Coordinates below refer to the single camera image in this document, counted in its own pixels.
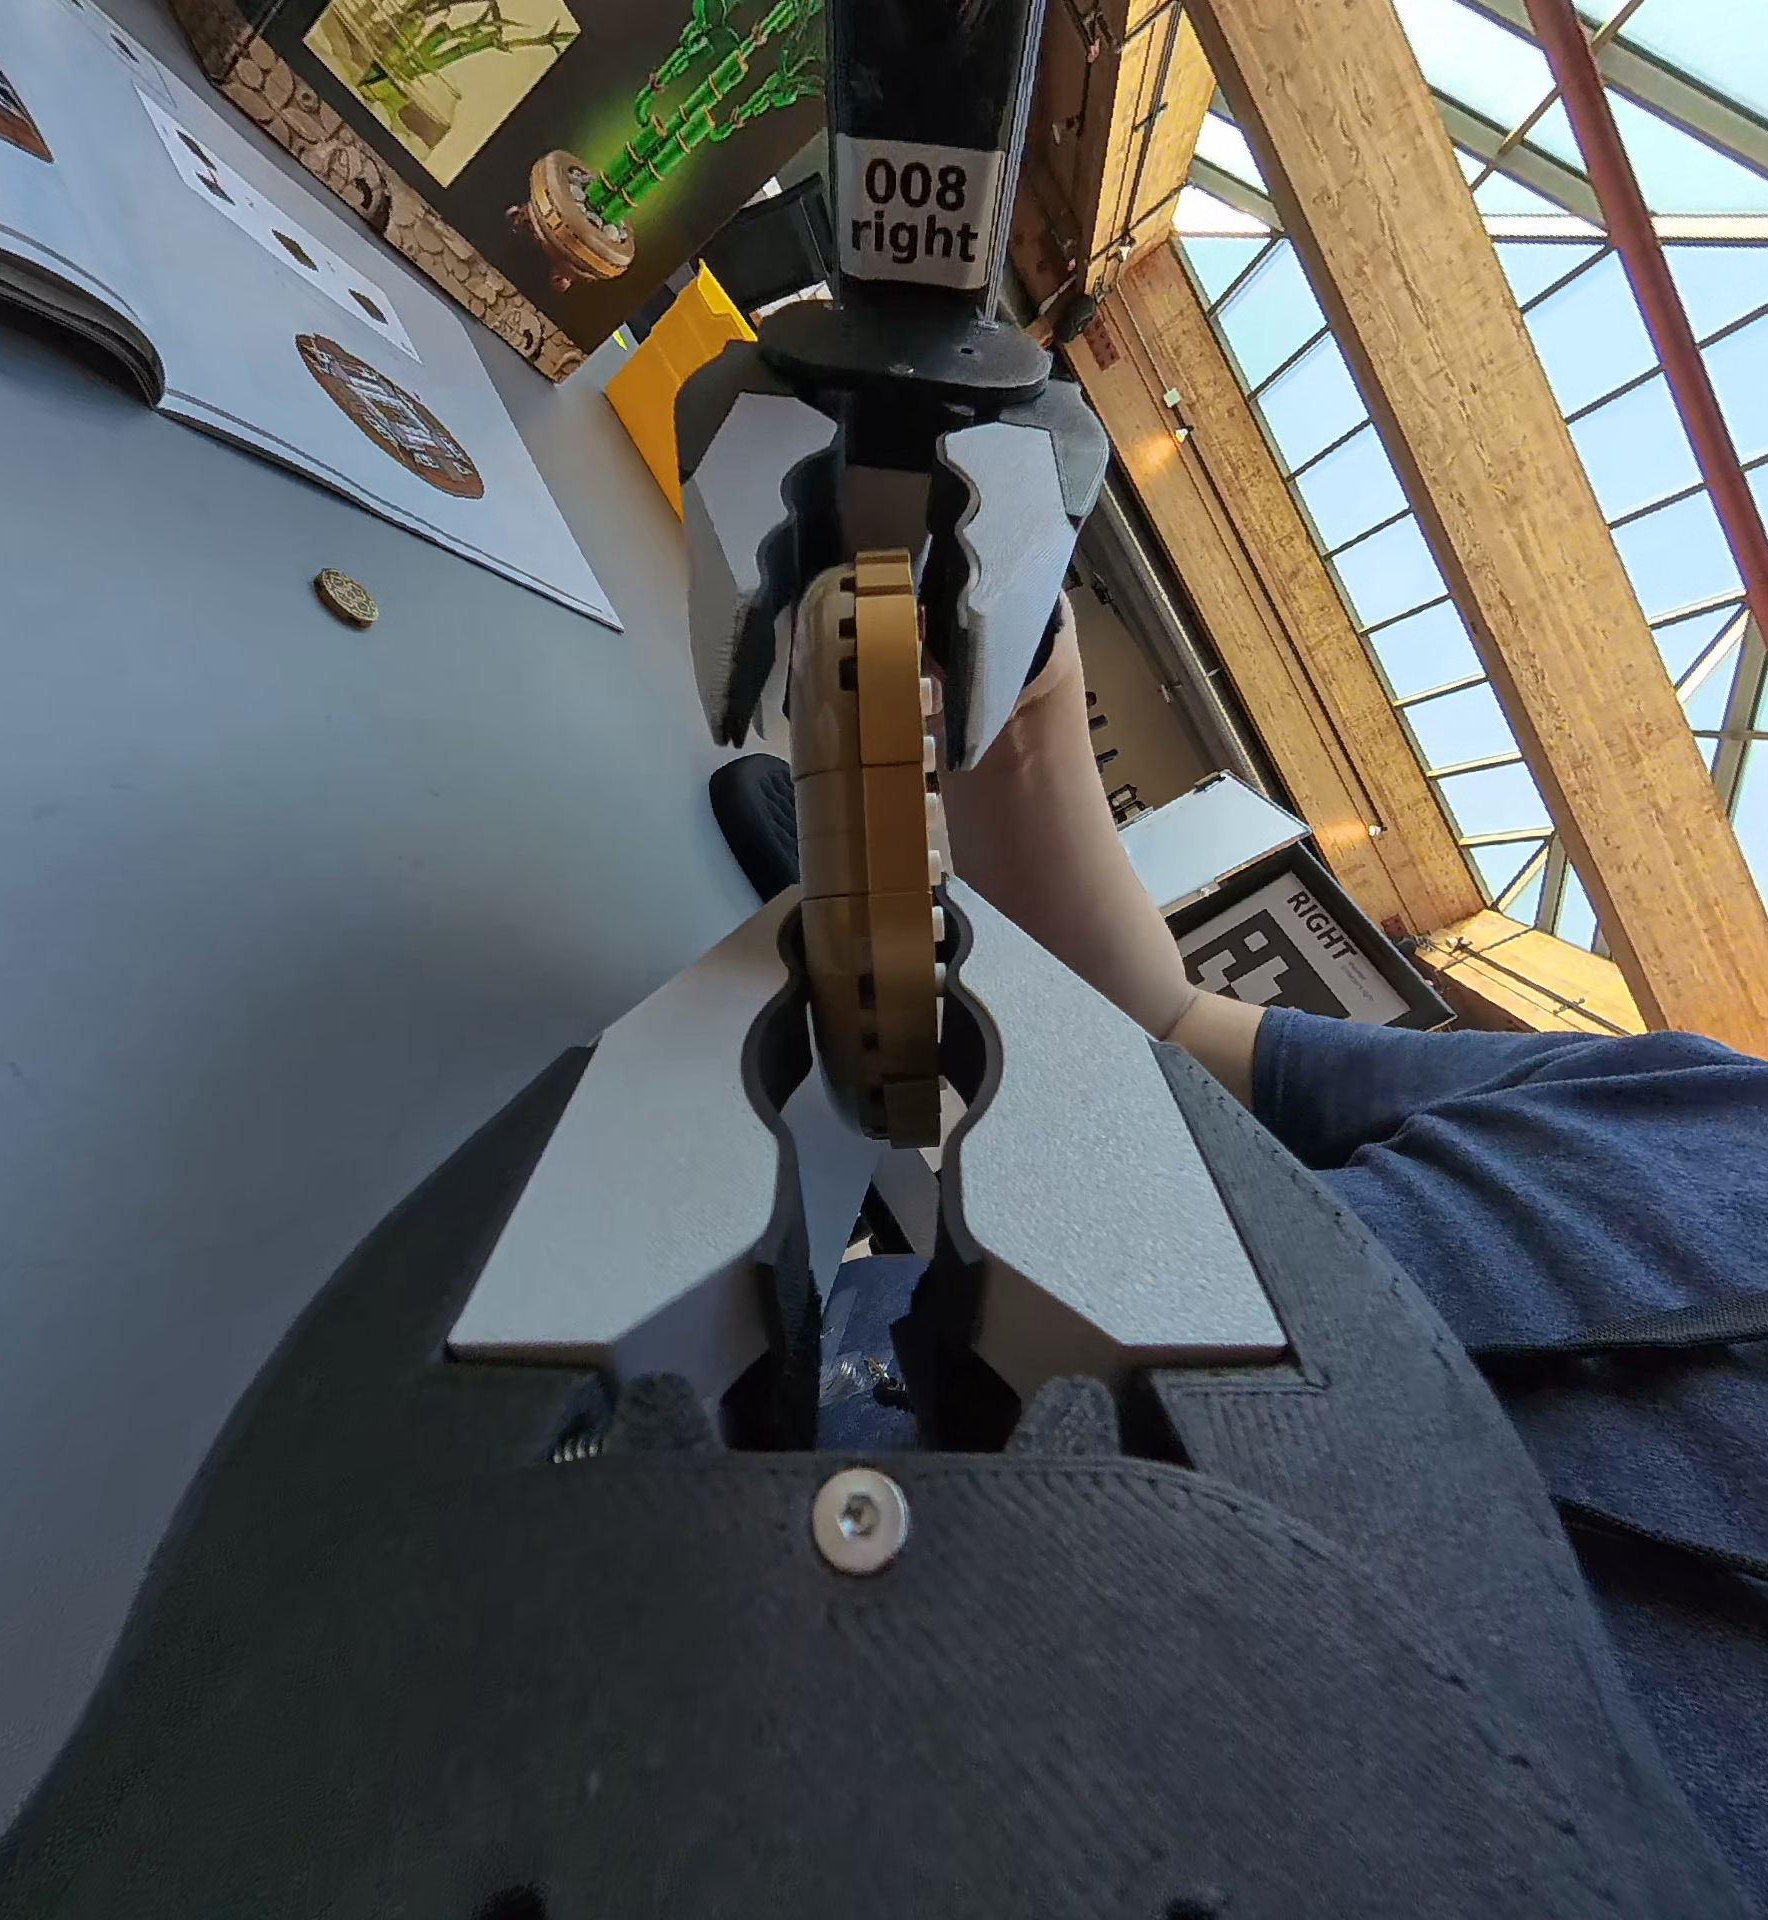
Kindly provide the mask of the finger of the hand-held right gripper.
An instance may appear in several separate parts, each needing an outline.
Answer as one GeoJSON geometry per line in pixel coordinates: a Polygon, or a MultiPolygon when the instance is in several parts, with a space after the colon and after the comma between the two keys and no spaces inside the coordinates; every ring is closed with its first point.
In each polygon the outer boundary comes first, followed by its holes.
{"type": "Polygon", "coordinates": [[[942,683],[946,769],[973,768],[1012,717],[1057,604],[1073,522],[1053,434],[946,431],[928,497],[927,647],[942,683]]]}
{"type": "Polygon", "coordinates": [[[843,431],[799,398],[737,398],[683,488],[689,634],[715,743],[782,699],[804,590],[843,560],[843,431]]]}

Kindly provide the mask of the framed black white marker sign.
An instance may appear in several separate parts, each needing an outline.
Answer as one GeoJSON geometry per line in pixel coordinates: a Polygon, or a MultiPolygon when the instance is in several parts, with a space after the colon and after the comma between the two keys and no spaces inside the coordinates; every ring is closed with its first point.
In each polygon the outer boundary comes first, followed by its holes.
{"type": "Polygon", "coordinates": [[[1454,1021],[1306,844],[1248,863],[1164,923],[1188,979],[1205,994],[1423,1033],[1454,1021]]]}

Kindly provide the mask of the person's right forearm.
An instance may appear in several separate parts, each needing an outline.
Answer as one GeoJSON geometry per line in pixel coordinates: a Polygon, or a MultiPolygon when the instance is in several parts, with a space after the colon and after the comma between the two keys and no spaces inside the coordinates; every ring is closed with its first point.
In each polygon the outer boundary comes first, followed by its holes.
{"type": "Polygon", "coordinates": [[[1112,823],[1067,596],[1038,675],[985,754],[939,780],[955,872],[1147,1035],[1243,1105],[1263,1009],[1201,994],[1112,823]]]}

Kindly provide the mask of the lego set box bamboo picture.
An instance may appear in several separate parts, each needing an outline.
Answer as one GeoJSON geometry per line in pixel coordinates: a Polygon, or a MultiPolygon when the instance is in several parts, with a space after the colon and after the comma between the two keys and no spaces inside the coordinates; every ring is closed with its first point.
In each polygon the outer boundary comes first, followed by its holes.
{"type": "Polygon", "coordinates": [[[170,2],[205,77],[563,378],[825,124],[822,2],[170,2]]]}

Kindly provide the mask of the person's blue sweater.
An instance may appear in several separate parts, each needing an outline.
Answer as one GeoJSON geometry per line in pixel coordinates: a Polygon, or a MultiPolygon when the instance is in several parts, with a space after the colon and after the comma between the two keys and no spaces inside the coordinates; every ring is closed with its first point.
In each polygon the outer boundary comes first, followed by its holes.
{"type": "Polygon", "coordinates": [[[1768,1299],[1768,1063],[1685,1033],[1423,1035],[1272,1009],[1251,1090],[1494,1359],[1664,1764],[1768,1917],[1768,1339],[1575,1348],[1768,1299]]]}

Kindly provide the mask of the round gold lego base model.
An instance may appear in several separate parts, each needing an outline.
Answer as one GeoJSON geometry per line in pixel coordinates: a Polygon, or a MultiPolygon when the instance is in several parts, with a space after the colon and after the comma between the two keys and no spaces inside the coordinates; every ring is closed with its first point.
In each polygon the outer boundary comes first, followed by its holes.
{"type": "Polygon", "coordinates": [[[804,590],[785,717],[813,1038],[835,1109],[896,1148],[940,1141],[944,844],[922,668],[909,549],[857,552],[804,590]]]}

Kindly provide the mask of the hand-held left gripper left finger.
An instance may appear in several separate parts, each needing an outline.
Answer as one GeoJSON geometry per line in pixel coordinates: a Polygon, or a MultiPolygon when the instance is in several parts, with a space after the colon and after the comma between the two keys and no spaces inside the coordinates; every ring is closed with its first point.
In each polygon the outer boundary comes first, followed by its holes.
{"type": "Polygon", "coordinates": [[[813,1441],[813,1272],[783,1108],[813,1072],[799,903],[592,1047],[445,1345],[612,1389],[681,1376],[740,1444],[813,1441]]]}

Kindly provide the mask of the lego instruction booklet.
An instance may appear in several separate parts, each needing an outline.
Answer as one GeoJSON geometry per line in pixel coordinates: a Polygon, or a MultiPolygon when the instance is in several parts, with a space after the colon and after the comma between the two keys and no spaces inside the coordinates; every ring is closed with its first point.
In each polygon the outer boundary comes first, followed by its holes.
{"type": "Polygon", "coordinates": [[[0,2],[0,296],[167,417],[620,629],[457,313],[93,5],[0,2]]]}

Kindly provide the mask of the red steel pipe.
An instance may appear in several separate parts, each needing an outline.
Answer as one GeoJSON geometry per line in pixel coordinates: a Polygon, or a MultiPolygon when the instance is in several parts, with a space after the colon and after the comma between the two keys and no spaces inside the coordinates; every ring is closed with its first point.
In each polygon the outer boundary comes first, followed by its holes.
{"type": "Polygon", "coordinates": [[[1606,106],[1590,43],[1568,2],[1528,2],[1525,10],[1768,653],[1768,534],[1606,106]]]}

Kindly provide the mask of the yellow plastic bin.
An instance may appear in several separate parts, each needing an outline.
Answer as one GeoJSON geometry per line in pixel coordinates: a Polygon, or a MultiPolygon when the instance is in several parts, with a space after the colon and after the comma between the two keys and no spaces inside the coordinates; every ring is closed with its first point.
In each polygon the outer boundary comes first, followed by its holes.
{"type": "Polygon", "coordinates": [[[663,290],[628,323],[631,349],[606,380],[610,409],[677,515],[683,515],[674,404],[683,383],[755,328],[701,260],[678,292],[663,290]]]}

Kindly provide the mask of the black wrist rest pad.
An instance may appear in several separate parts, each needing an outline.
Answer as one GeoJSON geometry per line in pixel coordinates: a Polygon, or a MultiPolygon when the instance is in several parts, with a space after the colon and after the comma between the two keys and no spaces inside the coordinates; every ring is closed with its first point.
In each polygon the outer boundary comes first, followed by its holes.
{"type": "Polygon", "coordinates": [[[800,883],[795,777],[772,754],[722,762],[707,782],[716,828],[761,903],[800,883]]]}

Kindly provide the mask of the wooden roof beam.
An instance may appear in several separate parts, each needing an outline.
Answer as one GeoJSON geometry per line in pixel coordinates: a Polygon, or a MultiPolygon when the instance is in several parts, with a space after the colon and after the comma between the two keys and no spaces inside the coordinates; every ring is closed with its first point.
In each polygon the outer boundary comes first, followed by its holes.
{"type": "Polygon", "coordinates": [[[1768,1058],[1768,919],[1391,5],[1191,20],[1648,1026],[1768,1058]]]}

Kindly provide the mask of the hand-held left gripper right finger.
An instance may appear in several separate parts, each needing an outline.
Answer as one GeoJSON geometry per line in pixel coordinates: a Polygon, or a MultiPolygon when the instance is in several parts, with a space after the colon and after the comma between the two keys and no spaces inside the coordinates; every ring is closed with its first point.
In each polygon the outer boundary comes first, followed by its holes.
{"type": "Polygon", "coordinates": [[[1182,1389],[1297,1387],[1267,1279],[1156,1043],[968,883],[944,888],[940,1449],[998,1451],[1058,1379],[1126,1447],[1182,1389]]]}

